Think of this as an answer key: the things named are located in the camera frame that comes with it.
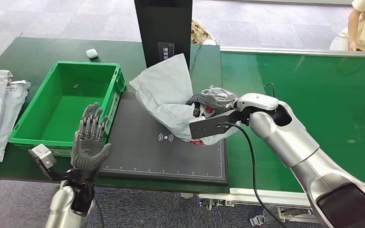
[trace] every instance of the humanoid robot hand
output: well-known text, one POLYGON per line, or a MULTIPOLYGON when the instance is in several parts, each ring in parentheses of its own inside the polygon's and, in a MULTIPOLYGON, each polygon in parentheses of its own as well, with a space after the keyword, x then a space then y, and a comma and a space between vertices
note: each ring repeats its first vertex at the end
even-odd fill
POLYGON ((110 155, 111 144, 103 147, 104 125, 108 116, 99 123, 102 108, 98 103, 90 104, 83 112, 79 129, 75 132, 71 153, 71 165, 78 170, 92 172, 110 155))

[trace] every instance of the black mat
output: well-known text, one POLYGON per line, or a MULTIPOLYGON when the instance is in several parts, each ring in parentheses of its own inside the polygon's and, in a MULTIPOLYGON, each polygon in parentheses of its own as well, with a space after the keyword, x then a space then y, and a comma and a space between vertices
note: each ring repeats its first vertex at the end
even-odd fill
POLYGON ((113 151, 99 175, 228 184, 225 141, 198 146, 175 137, 123 92, 110 136, 113 151))

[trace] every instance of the black cable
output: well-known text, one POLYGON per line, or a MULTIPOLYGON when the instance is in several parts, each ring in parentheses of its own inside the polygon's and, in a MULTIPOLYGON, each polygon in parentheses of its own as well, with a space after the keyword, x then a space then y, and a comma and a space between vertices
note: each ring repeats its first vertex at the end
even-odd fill
POLYGON ((95 198, 95 201, 96 201, 96 205, 97 205, 97 208, 98 208, 98 213, 100 214, 100 219, 101 219, 101 228, 104 228, 104 218, 103 218, 103 212, 101 211, 101 207, 100 207, 100 205, 98 204, 98 201, 96 200, 96 198, 95 198))
POLYGON ((275 96, 275 85, 273 84, 273 83, 268 83, 268 84, 266 84, 266 85, 264 85, 265 87, 267 87, 267 86, 272 86, 272 94, 273 94, 273 97, 276 97, 275 96))
POLYGON ((254 157, 254 150, 252 148, 252 144, 251 144, 251 141, 250 141, 250 138, 248 137, 248 134, 245 132, 245 130, 236 125, 236 124, 232 124, 232 123, 228 123, 228 122, 223 122, 223 123, 220 123, 218 125, 229 125, 229 126, 232 126, 232 127, 235 127, 237 129, 239 129, 243 134, 244 136, 246 137, 247 139, 247 142, 248 142, 248 146, 250 147, 250 152, 251 152, 251 159, 252 159, 252 187, 254 188, 254 193, 255 193, 255 197, 257 198, 258 202, 261 204, 261 206, 283 227, 283 228, 286 228, 285 224, 283 224, 283 222, 278 219, 274 214, 271 213, 271 211, 267 208, 267 206, 265 206, 265 204, 262 202, 261 198, 259 197, 258 195, 258 191, 257 191, 257 187, 256 187, 256 182, 255 182, 255 157, 254 157))

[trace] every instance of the robot finger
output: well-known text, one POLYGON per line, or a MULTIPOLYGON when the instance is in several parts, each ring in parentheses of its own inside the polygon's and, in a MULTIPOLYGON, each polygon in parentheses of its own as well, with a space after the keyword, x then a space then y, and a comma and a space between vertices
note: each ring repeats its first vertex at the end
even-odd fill
POLYGON ((100 153, 96 154, 92 158, 93 165, 98 167, 101 163, 104 162, 105 159, 108 158, 111 152, 112 144, 107 143, 104 145, 103 149, 100 151, 100 153))
POLYGON ((90 114, 90 111, 91 111, 92 107, 93 107, 93 105, 92 105, 92 104, 89 104, 89 105, 86 107, 85 111, 83 112, 82 118, 87 118, 87 117, 89 117, 89 114, 90 114))
POLYGON ((96 133, 97 133, 97 126, 98 125, 98 116, 93 118, 93 122, 92 122, 92 137, 96 138, 96 133))
POLYGON ((97 129, 97 139, 101 142, 103 140, 104 135, 104 126, 106 122, 108 121, 108 116, 104 116, 103 120, 101 121, 98 129, 97 129))
POLYGON ((93 105, 92 105, 92 109, 90 109, 90 113, 89 115, 95 115, 96 114, 96 109, 98 107, 98 103, 95 102, 93 105))
POLYGON ((86 118, 82 118, 79 122, 79 128, 77 129, 77 132, 81 138, 85 137, 85 131, 86 131, 86 118))
POLYGON ((101 113, 103 112, 103 108, 97 109, 95 117, 100 118, 101 113))
POLYGON ((89 115, 89 117, 86 120, 86 137, 90 138, 92 134, 92 124, 93 124, 93 116, 89 115))
POLYGON ((98 119, 100 118, 101 113, 103 112, 102 108, 97 109, 96 115, 93 118, 92 121, 92 130, 91 130, 91 134, 93 138, 96 138, 96 133, 97 133, 97 129, 98 129, 98 119))
POLYGON ((72 152, 71 152, 71 157, 75 157, 77 153, 80 153, 80 135, 78 132, 75 132, 75 136, 73 138, 73 145, 72 145, 72 152))

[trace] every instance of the small white object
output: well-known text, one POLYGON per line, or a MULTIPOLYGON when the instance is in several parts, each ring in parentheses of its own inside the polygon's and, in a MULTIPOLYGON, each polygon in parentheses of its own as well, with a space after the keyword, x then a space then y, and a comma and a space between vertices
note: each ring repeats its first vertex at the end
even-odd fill
POLYGON ((202 45, 217 45, 217 43, 213 39, 206 39, 202 42, 202 45))
POLYGON ((89 57, 89 58, 95 58, 95 57, 97 57, 98 56, 98 54, 97 54, 97 51, 93 48, 93 49, 89 49, 89 50, 87 50, 86 51, 86 55, 87 55, 87 57, 89 57))

